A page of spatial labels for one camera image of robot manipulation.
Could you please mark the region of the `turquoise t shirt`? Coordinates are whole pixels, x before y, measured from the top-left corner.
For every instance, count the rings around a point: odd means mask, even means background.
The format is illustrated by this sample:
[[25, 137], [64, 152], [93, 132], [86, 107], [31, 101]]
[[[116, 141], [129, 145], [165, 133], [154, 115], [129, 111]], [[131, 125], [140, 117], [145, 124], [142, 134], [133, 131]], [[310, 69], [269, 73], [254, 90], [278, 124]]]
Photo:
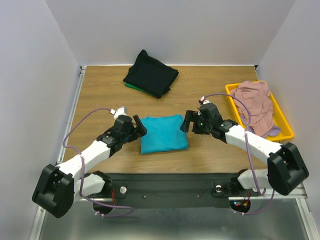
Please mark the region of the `turquoise t shirt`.
[[180, 114], [141, 119], [147, 134], [140, 139], [140, 153], [181, 151], [189, 148], [187, 135], [180, 130], [184, 117]]

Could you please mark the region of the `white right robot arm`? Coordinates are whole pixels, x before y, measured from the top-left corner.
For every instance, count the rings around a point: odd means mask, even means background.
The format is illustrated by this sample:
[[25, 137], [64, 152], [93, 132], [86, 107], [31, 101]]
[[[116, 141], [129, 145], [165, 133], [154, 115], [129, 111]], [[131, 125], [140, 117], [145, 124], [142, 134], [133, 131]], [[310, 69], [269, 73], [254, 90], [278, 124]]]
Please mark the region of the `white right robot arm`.
[[209, 101], [201, 104], [197, 111], [187, 110], [180, 130], [211, 135], [246, 151], [248, 156], [254, 156], [266, 165], [265, 169], [249, 168], [237, 173], [230, 182], [231, 192], [235, 195], [242, 195], [249, 189], [273, 189], [287, 196], [310, 175], [296, 145], [267, 140], [231, 119], [223, 119], [218, 107]]

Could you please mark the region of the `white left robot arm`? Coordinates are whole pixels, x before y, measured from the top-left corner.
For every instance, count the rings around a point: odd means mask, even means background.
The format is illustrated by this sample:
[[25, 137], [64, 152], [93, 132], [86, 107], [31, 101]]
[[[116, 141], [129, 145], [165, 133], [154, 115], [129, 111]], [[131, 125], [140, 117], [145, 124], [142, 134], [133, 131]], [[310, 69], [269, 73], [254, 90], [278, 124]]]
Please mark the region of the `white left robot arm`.
[[116, 197], [111, 178], [100, 171], [90, 175], [87, 172], [111, 158], [124, 144], [146, 134], [147, 129], [138, 115], [118, 115], [114, 125], [99, 135], [85, 150], [78, 151], [77, 155], [66, 162], [45, 166], [33, 192], [32, 201], [54, 217], [61, 218], [73, 203], [98, 194], [100, 197], [112, 198], [112, 205], [109, 206], [111, 210], [115, 207]]

